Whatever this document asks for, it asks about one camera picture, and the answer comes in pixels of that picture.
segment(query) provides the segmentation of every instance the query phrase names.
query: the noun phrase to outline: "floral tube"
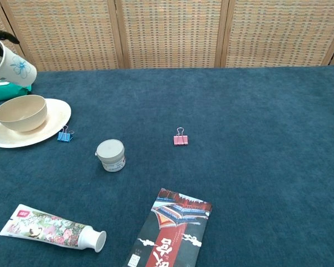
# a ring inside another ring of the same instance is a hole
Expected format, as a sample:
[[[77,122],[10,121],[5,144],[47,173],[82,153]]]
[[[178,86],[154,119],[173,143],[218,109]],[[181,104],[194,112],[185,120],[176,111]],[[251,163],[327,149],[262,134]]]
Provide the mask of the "floral tube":
[[[19,204],[0,235],[33,239],[71,249],[100,252],[106,232]]]

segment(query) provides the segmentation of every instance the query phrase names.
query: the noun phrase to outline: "beige bowl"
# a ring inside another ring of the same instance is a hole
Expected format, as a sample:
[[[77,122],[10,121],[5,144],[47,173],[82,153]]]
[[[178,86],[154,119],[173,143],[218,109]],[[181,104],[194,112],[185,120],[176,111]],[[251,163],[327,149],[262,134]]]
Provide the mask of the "beige bowl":
[[[47,105],[42,96],[19,96],[0,105],[0,123],[14,131],[36,129],[46,117]]]

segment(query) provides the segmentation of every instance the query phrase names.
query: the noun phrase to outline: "book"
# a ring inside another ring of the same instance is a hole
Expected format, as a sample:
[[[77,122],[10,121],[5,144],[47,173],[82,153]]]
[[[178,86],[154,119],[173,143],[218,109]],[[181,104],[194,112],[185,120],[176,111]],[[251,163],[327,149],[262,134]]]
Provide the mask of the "book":
[[[212,205],[162,188],[123,267],[194,267]]]

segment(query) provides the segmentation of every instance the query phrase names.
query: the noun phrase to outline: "white cap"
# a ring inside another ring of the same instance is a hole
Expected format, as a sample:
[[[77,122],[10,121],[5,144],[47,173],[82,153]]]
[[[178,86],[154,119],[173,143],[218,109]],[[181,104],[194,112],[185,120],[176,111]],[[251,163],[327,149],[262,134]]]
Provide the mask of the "white cap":
[[[91,248],[95,252],[100,252],[106,240],[106,231],[97,232],[91,226],[85,226],[81,232],[80,246],[82,249]]]
[[[95,155],[100,160],[109,160],[114,162],[124,155],[125,149],[121,141],[117,139],[109,139],[98,145]]]

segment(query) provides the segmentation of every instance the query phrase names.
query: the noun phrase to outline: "white plate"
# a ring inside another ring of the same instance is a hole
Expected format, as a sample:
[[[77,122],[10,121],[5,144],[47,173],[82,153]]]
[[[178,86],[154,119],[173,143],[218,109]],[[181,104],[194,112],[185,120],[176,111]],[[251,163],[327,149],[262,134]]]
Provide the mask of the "white plate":
[[[29,146],[58,133],[71,117],[71,107],[62,100],[46,98],[47,118],[44,123],[28,132],[16,132],[0,123],[0,147],[11,149]]]

